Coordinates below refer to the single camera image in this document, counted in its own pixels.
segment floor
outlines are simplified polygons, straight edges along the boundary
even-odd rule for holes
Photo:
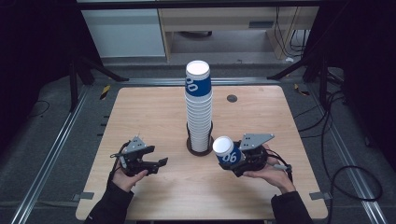
[[[299,31],[292,39],[292,48],[301,48],[295,46],[302,45],[303,33]],[[109,65],[108,68],[131,79],[145,78],[140,85],[149,85],[153,84],[153,80],[164,77],[171,77],[173,81],[182,79],[184,64],[200,59],[210,62],[214,79],[230,77],[233,81],[258,80],[262,83],[256,84],[281,86],[299,129],[304,129],[323,117],[316,97],[318,85],[303,82],[304,68],[290,73],[276,83],[264,83],[264,77],[275,75],[292,63],[286,59],[275,58],[265,31],[213,32],[212,36],[179,33],[174,40],[176,42],[172,57],[167,63],[136,63],[123,67]],[[297,62],[300,56],[291,58]],[[33,108],[31,116],[15,136],[7,154],[0,159],[0,223],[17,223],[12,222],[14,217],[22,217],[20,223],[81,223],[75,217],[77,202],[72,198],[84,189],[117,91],[127,86],[117,84],[96,71],[93,73],[95,83],[92,86],[79,84],[78,91],[87,94],[80,98],[84,103],[78,114],[69,113],[67,77],[49,83],[41,90],[40,100]],[[105,99],[100,100],[102,90],[108,84],[111,85],[110,91]],[[339,86],[329,84],[330,92],[337,90]],[[331,174],[351,162],[361,165],[380,181],[383,195],[375,203],[363,203],[336,190],[332,195],[332,223],[396,223],[396,175],[379,150],[364,145],[364,134],[343,102],[342,94],[340,96],[332,106],[332,126],[325,129],[323,141],[320,139],[322,123],[301,132],[319,187],[323,192],[331,190],[321,160],[321,154],[325,153]],[[76,116],[76,121],[65,122],[70,116]],[[65,139],[60,139],[60,131],[65,133]],[[337,177],[337,183],[356,195],[358,187],[350,179],[359,179],[359,175],[364,176],[364,183],[360,186],[368,186],[369,194],[379,192],[370,176],[356,174],[354,171],[343,172]],[[28,199],[32,201],[31,206],[21,209],[20,205],[26,204],[23,200],[27,196],[30,196]],[[377,207],[380,208],[379,215],[383,217],[375,220],[377,217],[369,213]],[[25,216],[17,214],[18,211],[24,212]],[[316,220],[315,223],[326,222],[327,219],[324,219]]]

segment wooden table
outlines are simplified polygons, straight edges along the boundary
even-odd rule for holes
[[[229,94],[236,95],[237,102],[228,102]],[[318,183],[280,87],[214,86],[212,120],[215,139],[227,135],[237,141],[243,133],[273,133],[268,145],[293,166],[294,184],[310,216],[327,216],[323,200],[311,201],[308,195],[319,191]],[[81,199],[77,218],[84,219],[102,198],[115,160],[109,156],[139,134],[155,146],[145,161],[169,161],[133,188],[127,219],[273,219],[271,198],[279,190],[262,179],[238,178],[222,170],[214,152],[191,155],[186,122],[184,87],[121,89],[84,189],[94,192],[93,199]]]

